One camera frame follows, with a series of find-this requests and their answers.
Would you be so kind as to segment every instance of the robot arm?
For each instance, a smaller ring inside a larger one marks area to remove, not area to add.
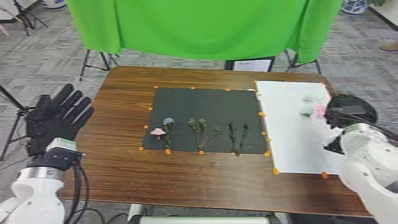
[[[13,183],[17,197],[0,204],[0,223],[70,224],[77,205],[67,219],[58,191],[65,187],[65,171],[74,167],[75,174],[81,174],[83,153],[74,140],[95,112],[90,104],[91,99],[68,84],[54,99],[42,96],[27,115],[27,152],[33,161]]]
[[[81,160],[75,142],[56,138],[45,158],[33,161],[13,183],[13,197],[0,205],[4,224],[63,224],[65,205],[58,191],[65,187],[65,171]]]
[[[398,181],[398,148],[383,132],[365,123],[345,128],[342,148],[347,160],[342,181],[358,193],[381,224],[398,222],[398,194],[386,188]]]
[[[398,148],[390,141],[398,135],[376,125],[377,111],[351,95],[333,98],[328,123],[344,128],[344,135],[326,149],[347,155],[340,179],[358,193],[369,212],[381,224],[398,222],[398,194],[388,186],[398,181]]]

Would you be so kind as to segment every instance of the black glove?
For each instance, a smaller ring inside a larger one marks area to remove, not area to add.
[[[54,99],[49,95],[42,95],[36,108],[27,115],[29,156],[45,154],[56,138],[75,140],[79,130],[95,113],[95,108],[90,107],[91,99],[83,97],[83,91],[74,93],[72,84],[67,84]]]

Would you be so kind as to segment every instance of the wooden table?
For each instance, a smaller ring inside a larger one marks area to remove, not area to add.
[[[139,151],[155,87],[253,89],[255,80],[324,82],[321,75],[150,67],[113,69],[79,137],[91,200],[203,208],[369,216],[337,176],[274,175],[273,157]],[[72,198],[72,175],[61,196]]]

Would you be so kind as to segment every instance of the glove finger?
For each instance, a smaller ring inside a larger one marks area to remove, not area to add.
[[[77,107],[72,109],[70,111],[70,114],[67,115],[67,118],[65,118],[65,124],[67,126],[72,126],[74,124],[74,121],[77,120],[79,118],[79,115],[83,114],[88,106],[91,105],[91,98],[86,97],[77,105]]]
[[[90,107],[90,109],[86,110],[86,112],[84,112],[84,114],[83,114],[83,116],[81,116],[81,118],[79,118],[79,120],[74,124],[74,128],[77,128],[77,130],[84,127],[84,125],[86,125],[86,123],[91,119],[93,113],[95,113],[95,108]]]
[[[52,98],[49,95],[42,95],[36,108],[27,114],[27,120],[40,121],[45,120],[49,113],[52,112]]]
[[[68,83],[65,88],[59,91],[59,94],[54,97],[54,107],[56,108],[59,108],[63,102],[67,101],[67,99],[68,99],[68,97],[72,95],[74,89],[75,89],[74,85],[72,85],[72,83]]]
[[[81,98],[84,97],[84,93],[83,93],[83,91],[79,90],[75,93],[74,93],[74,95],[72,95],[72,97],[68,98],[68,100],[67,100],[67,102],[65,102],[65,104],[63,104],[63,109],[67,110],[67,112],[72,110],[72,108],[74,108],[74,106],[75,106],[75,104],[77,104],[77,102],[79,102],[79,100],[81,100]]]

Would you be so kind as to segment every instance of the black mat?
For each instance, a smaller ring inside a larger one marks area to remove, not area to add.
[[[230,138],[230,123],[234,122],[237,136],[242,136],[244,124],[250,126],[248,137],[241,153],[264,154],[267,141],[264,132],[264,121],[260,117],[260,103],[253,91],[226,91],[218,89],[157,89],[154,100],[154,111],[150,117],[150,128],[146,129],[146,149],[164,150],[164,141],[157,140],[150,132],[162,128],[164,119],[173,118],[171,149],[196,152],[196,134],[189,126],[189,120],[207,119],[209,130],[221,128],[223,135],[207,147],[207,152],[234,152],[234,141]]]

